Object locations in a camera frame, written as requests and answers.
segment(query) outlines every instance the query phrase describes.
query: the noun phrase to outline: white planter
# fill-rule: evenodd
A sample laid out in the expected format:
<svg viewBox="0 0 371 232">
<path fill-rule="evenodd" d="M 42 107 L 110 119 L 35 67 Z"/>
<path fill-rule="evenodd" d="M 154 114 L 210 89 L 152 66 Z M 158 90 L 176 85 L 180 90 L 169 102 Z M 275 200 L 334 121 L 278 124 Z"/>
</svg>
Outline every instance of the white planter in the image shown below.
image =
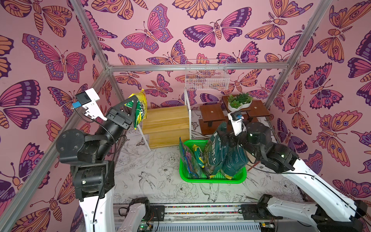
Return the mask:
<svg viewBox="0 0 371 232">
<path fill-rule="evenodd" d="M 240 107 L 238 107 L 238 108 L 236 109 L 236 108 L 231 107 L 231 105 L 228 103 L 228 109 L 229 109 L 231 112 L 235 112 L 235 111 L 239 111 L 240 109 L 247 108 L 247 107 L 249 107 L 250 105 L 251 105 L 251 102 L 250 102 L 250 103 L 243 104 L 243 105 L 241 105 Z"/>
</svg>

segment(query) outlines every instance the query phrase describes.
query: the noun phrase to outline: potted plant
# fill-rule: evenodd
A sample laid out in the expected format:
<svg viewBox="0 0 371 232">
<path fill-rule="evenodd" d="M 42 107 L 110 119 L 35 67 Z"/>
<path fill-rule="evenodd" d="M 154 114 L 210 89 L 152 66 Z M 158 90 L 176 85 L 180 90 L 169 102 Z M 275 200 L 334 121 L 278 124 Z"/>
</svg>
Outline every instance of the potted plant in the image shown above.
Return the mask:
<svg viewBox="0 0 371 232">
<path fill-rule="evenodd" d="M 251 105 L 253 98 L 248 93 L 242 93 L 237 96 L 229 95 L 228 109 L 230 111 L 238 111 L 242 108 L 247 108 Z"/>
</svg>

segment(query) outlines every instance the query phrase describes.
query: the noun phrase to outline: wire basket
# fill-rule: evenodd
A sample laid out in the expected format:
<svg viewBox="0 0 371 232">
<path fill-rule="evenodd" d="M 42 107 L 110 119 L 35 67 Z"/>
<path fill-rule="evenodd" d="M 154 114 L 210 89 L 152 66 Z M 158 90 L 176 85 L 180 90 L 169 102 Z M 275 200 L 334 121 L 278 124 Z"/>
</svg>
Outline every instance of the wire basket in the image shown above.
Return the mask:
<svg viewBox="0 0 371 232">
<path fill-rule="evenodd" d="M 194 66 L 189 63 L 185 65 L 185 87 L 187 90 L 227 90 L 229 74 L 226 63 L 215 63 L 212 66 L 205 63 L 204 66 Z"/>
</svg>

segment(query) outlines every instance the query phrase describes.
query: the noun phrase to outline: blue connector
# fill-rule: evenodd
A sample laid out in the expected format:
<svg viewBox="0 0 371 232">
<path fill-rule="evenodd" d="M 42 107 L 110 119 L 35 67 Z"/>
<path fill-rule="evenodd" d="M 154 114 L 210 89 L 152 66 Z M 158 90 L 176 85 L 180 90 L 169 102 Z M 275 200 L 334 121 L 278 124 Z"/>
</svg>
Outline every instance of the blue connector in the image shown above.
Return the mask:
<svg viewBox="0 0 371 232">
<path fill-rule="evenodd" d="M 73 108 L 79 108 L 80 106 L 81 106 L 81 104 L 80 104 L 80 102 L 75 102 L 75 103 L 72 103 L 72 106 L 73 106 Z"/>
</svg>

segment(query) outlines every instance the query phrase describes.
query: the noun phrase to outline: green basket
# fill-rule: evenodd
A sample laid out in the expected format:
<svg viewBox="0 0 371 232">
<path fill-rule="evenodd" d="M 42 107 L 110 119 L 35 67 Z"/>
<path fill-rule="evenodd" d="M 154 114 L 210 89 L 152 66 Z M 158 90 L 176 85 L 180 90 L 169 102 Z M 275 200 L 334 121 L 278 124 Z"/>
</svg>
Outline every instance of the green basket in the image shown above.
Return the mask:
<svg viewBox="0 0 371 232">
<path fill-rule="evenodd" d="M 196 144 L 204 150 L 206 143 L 208 140 L 187 140 L 184 142 L 186 146 L 192 149 L 192 146 Z M 206 175 L 202 173 L 200 179 L 192 179 L 191 175 L 189 175 L 188 170 L 184 167 L 182 159 L 180 159 L 180 166 L 179 166 L 179 174 L 180 177 L 186 181 L 191 183 L 224 183 L 224 184 L 240 184 L 246 180 L 247 172 L 246 168 L 243 168 L 237 172 L 236 175 L 233 176 L 231 180 L 225 178 L 223 174 L 219 171 L 216 176 L 211 179 L 207 179 Z"/>
</svg>

